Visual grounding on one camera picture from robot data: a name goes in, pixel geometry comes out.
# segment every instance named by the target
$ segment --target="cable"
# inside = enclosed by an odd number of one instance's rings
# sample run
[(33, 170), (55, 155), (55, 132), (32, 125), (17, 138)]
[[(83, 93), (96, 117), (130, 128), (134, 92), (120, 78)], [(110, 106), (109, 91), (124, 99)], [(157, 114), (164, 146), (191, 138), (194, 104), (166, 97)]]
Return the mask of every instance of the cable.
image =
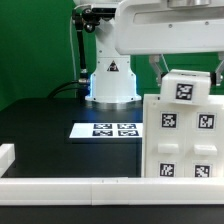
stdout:
[(61, 89), (61, 90), (55, 91), (54, 94), (51, 94), (51, 96), (48, 97), (48, 98), (49, 98), (49, 99), (52, 99), (52, 98), (54, 98), (58, 93), (65, 92), (65, 91), (69, 91), (69, 90), (85, 90), (85, 89), (83, 89), (83, 88), (78, 88), (78, 87), (71, 87), (71, 88)]
[(55, 93), (60, 91), (62, 88), (69, 86), (69, 85), (76, 84), (76, 83), (78, 83), (78, 81), (71, 81), (71, 82), (66, 82), (66, 83), (61, 84), (60, 86), (55, 88), (53, 91), (51, 91), (50, 94), (47, 96), (47, 98), (53, 98), (55, 96)]
[(162, 57), (162, 59), (163, 59), (163, 63), (164, 63), (164, 65), (165, 65), (165, 68), (166, 68), (167, 72), (170, 72), (170, 70), (169, 70), (169, 68), (168, 68), (168, 66), (167, 66), (167, 63), (166, 63), (166, 60), (165, 60), (164, 55), (161, 54), (161, 57)]
[(75, 53), (74, 53), (74, 45), (73, 45), (73, 35), (72, 35), (72, 17), (70, 19), (70, 27), (69, 27), (69, 38), (70, 38), (70, 46), (72, 52), (72, 64), (73, 64), (73, 73), (74, 73), (74, 80), (77, 79), (76, 74), (76, 63), (75, 63)]

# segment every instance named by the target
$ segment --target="black cable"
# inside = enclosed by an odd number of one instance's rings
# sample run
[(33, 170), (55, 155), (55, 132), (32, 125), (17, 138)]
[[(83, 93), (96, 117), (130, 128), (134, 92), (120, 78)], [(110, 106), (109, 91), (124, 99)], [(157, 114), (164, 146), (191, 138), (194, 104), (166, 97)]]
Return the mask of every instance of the black cable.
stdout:
[(58, 90), (56, 92), (54, 92), (54, 94), (52, 94), (50, 97), (48, 97), (49, 99), (52, 99), (54, 98), (58, 93), (61, 93), (61, 92), (65, 92), (65, 91), (69, 91), (69, 90), (85, 90), (83, 88), (78, 88), (78, 87), (71, 87), (71, 88), (66, 88), (66, 89), (61, 89), (61, 90)]
[(47, 98), (53, 98), (55, 96), (55, 93), (57, 91), (59, 91), (60, 89), (66, 87), (66, 86), (69, 86), (69, 85), (76, 84), (76, 83), (78, 83), (78, 81), (75, 81), (74, 80), (74, 81), (70, 81), (70, 82), (66, 82), (66, 83), (61, 84), (60, 86), (58, 86), (57, 88), (55, 88), (53, 91), (51, 91), (50, 94), (47, 96)]
[(82, 31), (77, 31), (77, 38), (78, 38), (78, 44), (79, 44), (80, 68), (86, 69), (86, 58), (85, 58)]

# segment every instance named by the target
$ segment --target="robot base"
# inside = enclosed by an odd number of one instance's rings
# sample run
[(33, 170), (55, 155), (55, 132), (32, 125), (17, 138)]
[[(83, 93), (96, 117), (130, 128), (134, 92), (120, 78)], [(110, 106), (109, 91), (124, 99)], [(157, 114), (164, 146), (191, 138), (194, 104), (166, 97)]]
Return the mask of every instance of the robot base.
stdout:
[(86, 106), (101, 110), (125, 110), (130, 108), (138, 108), (142, 106), (142, 100), (131, 101), (127, 103), (101, 103), (86, 100)]

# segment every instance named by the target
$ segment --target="white block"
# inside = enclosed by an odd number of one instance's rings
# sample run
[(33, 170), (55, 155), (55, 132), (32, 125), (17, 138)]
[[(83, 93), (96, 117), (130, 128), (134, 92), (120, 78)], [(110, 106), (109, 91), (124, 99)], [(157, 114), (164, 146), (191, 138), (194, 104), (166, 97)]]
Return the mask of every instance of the white block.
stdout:
[(143, 177), (223, 177), (224, 96), (191, 106), (145, 95), (143, 109)]
[(178, 144), (158, 144), (159, 153), (179, 153)]
[(218, 150), (214, 145), (194, 145), (196, 155), (217, 156)]
[(172, 70), (162, 79), (160, 98), (169, 103), (205, 105), (210, 86), (208, 72)]
[(6, 172), (15, 160), (14, 144), (3, 144), (0, 146), (0, 177)]

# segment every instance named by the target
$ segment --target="black tabletop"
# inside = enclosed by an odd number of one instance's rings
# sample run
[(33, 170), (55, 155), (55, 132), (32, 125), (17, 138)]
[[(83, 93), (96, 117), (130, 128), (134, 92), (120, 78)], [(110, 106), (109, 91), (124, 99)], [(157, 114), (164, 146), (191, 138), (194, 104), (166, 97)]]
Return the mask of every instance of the black tabletop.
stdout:
[[(74, 123), (142, 122), (142, 108), (102, 111), (75, 99), (24, 99), (0, 112), (0, 143), (14, 143), (10, 177), (140, 177), (141, 139), (69, 139)], [(0, 223), (224, 222), (223, 205), (0, 207)]]

